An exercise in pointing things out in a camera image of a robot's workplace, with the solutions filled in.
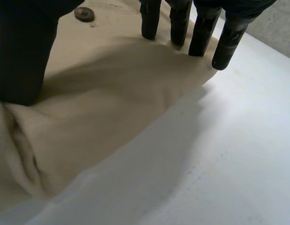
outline black object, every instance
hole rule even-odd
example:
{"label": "black object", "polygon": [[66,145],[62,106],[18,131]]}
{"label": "black object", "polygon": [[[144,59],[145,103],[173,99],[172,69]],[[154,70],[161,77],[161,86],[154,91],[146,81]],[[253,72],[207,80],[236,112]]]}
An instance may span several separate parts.
{"label": "black object", "polygon": [[226,16],[226,22],[212,59],[213,68],[224,70],[228,66],[249,23],[254,20],[255,18],[244,19],[234,16]]}
{"label": "black object", "polygon": [[[175,45],[183,45],[192,0],[165,0],[171,6],[171,40]],[[161,0],[140,0],[142,15],[142,35],[153,39],[156,35]],[[226,22],[212,67],[225,69],[249,23],[254,21],[266,8],[276,0],[193,0],[197,9],[197,19],[189,48],[189,55],[203,56],[222,8],[226,11]]]}
{"label": "black object", "polygon": [[160,4],[161,0],[141,1],[141,34],[146,39],[155,38],[159,23]]}
{"label": "black object", "polygon": [[180,5],[171,4],[170,19],[171,19],[171,41],[175,45],[183,46],[186,39],[186,32],[190,18],[192,0],[181,1]]}
{"label": "black object", "polygon": [[188,54],[203,56],[209,44],[216,22],[220,16],[221,7],[197,6],[197,19],[193,29],[193,37]]}
{"label": "black object", "polygon": [[82,0],[0,0],[0,101],[33,104],[42,88],[58,19]]}
{"label": "black object", "polygon": [[74,10],[75,18],[85,23],[95,20],[94,11],[87,7],[78,7]]}

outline textured fabric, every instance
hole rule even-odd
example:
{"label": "textured fabric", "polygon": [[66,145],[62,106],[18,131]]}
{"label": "textured fabric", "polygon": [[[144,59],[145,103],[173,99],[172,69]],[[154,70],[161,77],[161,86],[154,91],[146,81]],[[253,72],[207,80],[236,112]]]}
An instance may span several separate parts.
{"label": "textured fabric", "polygon": [[0,212],[58,195],[216,71],[170,43],[169,6],[155,42],[141,37],[139,2],[98,0],[96,24],[61,18],[38,102],[0,103]]}

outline white table surface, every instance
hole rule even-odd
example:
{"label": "white table surface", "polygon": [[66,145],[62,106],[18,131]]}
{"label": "white table surface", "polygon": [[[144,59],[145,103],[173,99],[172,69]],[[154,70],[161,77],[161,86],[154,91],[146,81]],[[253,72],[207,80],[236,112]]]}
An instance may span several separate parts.
{"label": "white table surface", "polygon": [[290,225],[290,59],[245,34],[226,70],[0,225]]}

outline beige fabric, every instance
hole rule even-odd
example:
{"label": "beige fabric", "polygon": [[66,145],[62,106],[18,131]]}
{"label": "beige fabric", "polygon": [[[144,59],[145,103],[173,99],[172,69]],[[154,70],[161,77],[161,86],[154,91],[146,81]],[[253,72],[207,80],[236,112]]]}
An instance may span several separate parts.
{"label": "beige fabric", "polygon": [[183,49],[171,46],[167,5],[151,42],[138,1],[95,2],[94,27],[60,20],[39,102],[0,104],[0,212],[57,195],[216,72],[215,40],[205,57],[187,55],[193,24]]}

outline wall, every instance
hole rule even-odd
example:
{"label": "wall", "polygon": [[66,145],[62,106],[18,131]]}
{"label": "wall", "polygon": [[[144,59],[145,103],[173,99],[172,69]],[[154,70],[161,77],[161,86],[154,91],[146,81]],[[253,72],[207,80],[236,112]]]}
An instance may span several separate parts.
{"label": "wall", "polygon": [[249,25],[247,33],[290,57],[290,0],[278,0]]}

